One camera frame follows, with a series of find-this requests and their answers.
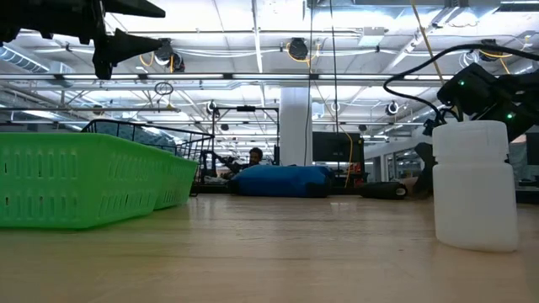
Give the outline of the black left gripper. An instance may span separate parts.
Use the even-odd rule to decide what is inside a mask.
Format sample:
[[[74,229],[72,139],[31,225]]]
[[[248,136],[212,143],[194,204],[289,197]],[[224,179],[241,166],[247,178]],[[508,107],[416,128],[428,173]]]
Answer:
[[[54,34],[94,41],[93,66],[101,80],[110,80],[119,62],[156,51],[160,40],[128,35],[117,29],[104,35],[104,10],[148,18],[165,18],[166,12],[148,0],[0,0],[0,45],[15,40],[21,29],[32,29],[44,39]]]

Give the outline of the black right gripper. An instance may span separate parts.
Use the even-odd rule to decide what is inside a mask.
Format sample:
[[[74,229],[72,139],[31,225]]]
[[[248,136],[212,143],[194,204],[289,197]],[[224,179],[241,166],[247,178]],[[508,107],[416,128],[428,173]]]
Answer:
[[[516,112],[512,104],[516,78],[511,75],[494,76],[477,63],[472,63],[446,82],[437,98],[447,106],[456,106],[460,115],[470,120],[495,120],[505,123],[509,141],[516,138]],[[433,146],[421,142],[414,151],[423,160],[424,168],[414,184],[414,194],[428,198],[433,194]]]

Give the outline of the black bandage roll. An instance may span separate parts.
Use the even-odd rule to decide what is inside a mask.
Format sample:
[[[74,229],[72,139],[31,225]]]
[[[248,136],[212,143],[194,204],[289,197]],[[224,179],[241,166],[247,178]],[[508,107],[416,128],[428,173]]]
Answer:
[[[408,195],[408,189],[399,182],[366,183],[359,188],[359,195],[368,199],[400,200]]]

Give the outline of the white plastic pill bottle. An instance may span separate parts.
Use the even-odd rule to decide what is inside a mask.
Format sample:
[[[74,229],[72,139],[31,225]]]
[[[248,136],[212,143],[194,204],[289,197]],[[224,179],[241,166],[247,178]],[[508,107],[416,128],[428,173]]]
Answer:
[[[434,129],[432,143],[437,239],[468,250],[515,251],[519,232],[506,125],[442,125]]]

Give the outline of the black monitor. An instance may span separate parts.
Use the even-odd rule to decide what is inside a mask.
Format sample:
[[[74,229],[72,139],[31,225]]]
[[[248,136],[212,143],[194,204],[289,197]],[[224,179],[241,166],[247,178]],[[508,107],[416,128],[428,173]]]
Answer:
[[[313,132],[314,162],[363,162],[364,139],[360,133]]]

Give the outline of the blue padded pouch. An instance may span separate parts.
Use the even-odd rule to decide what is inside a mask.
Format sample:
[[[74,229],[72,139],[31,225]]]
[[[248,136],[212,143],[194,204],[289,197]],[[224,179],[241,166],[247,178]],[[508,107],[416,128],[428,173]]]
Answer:
[[[242,196],[326,198],[333,173],[323,166],[256,165],[228,181],[232,194]]]

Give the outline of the green plastic basket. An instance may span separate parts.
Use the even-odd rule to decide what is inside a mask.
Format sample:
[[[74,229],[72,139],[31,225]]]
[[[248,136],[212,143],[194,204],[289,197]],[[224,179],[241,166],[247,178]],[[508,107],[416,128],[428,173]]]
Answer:
[[[162,188],[154,210],[184,205],[190,194],[198,162],[176,156],[166,156],[163,160]]]
[[[0,227],[85,229],[148,215],[170,157],[94,133],[0,133]]]

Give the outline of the person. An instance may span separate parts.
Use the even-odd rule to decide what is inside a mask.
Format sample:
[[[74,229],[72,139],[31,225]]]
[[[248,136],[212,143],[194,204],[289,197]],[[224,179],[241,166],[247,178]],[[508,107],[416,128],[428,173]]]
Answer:
[[[262,150],[258,147],[254,147],[249,151],[248,163],[245,164],[236,162],[236,159],[233,157],[220,158],[219,161],[228,168],[228,171],[226,173],[222,173],[220,177],[229,180],[242,170],[259,165],[262,157]]]

